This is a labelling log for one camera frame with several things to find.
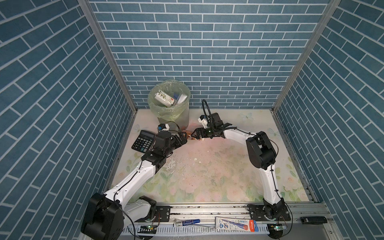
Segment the white tea bottle green label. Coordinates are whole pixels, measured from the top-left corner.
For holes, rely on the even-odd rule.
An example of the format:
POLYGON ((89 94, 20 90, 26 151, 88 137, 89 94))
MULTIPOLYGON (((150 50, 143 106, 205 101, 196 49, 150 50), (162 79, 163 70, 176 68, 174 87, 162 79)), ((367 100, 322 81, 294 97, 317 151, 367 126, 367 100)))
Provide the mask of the white tea bottle green label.
POLYGON ((175 103, 174 98, 161 90, 158 90, 158 92, 155 94, 155 99, 167 108, 172 107, 175 103))

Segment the brown coffee bottle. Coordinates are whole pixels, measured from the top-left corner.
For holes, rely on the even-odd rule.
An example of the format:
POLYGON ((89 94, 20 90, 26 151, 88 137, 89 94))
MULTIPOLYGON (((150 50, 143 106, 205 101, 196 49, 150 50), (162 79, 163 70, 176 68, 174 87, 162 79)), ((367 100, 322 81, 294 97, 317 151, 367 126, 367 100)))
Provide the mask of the brown coffee bottle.
POLYGON ((188 141, 192 141, 192 140, 195 140, 196 138, 194 138, 193 136, 192 136, 192 132, 190 132, 190 131, 186 131, 186 134, 187 134, 187 140, 188 141))

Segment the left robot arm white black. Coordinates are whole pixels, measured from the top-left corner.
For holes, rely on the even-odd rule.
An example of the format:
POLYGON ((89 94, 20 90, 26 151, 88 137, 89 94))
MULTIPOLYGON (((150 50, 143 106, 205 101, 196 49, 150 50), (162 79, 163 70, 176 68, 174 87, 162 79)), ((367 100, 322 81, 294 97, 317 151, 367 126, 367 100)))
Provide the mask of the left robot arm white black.
POLYGON ((141 197, 129 204, 133 195, 166 163, 173 151, 188 141, 186 132, 161 131, 153 146, 141 157, 141 163, 115 187, 104 194, 95 193, 88 202, 81 232, 93 240, 116 240, 137 220, 152 219, 156 202, 141 197))

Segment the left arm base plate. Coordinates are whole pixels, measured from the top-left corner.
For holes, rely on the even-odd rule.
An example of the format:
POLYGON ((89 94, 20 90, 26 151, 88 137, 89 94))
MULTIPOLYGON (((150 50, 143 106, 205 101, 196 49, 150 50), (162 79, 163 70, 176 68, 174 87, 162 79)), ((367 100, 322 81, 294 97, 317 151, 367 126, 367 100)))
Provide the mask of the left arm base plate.
POLYGON ((171 215, 170 206, 156 206, 150 211, 150 222, 169 222, 171 215))

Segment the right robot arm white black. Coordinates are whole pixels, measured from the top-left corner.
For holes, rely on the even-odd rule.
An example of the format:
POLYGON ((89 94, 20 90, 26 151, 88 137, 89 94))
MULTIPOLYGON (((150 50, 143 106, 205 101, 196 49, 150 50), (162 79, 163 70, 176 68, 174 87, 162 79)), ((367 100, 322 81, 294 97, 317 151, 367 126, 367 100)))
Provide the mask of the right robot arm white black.
POLYGON ((287 214, 291 219, 291 211, 281 196, 275 176, 275 163, 278 153, 271 140, 263 131, 258 133, 247 132, 230 123, 223 123, 219 114, 201 115, 198 118, 201 128, 193 131, 191 136, 199 139, 213 139, 221 137, 233 140, 247 147, 251 164, 260 171, 263 185, 264 207, 262 212, 267 220, 274 221, 287 214))

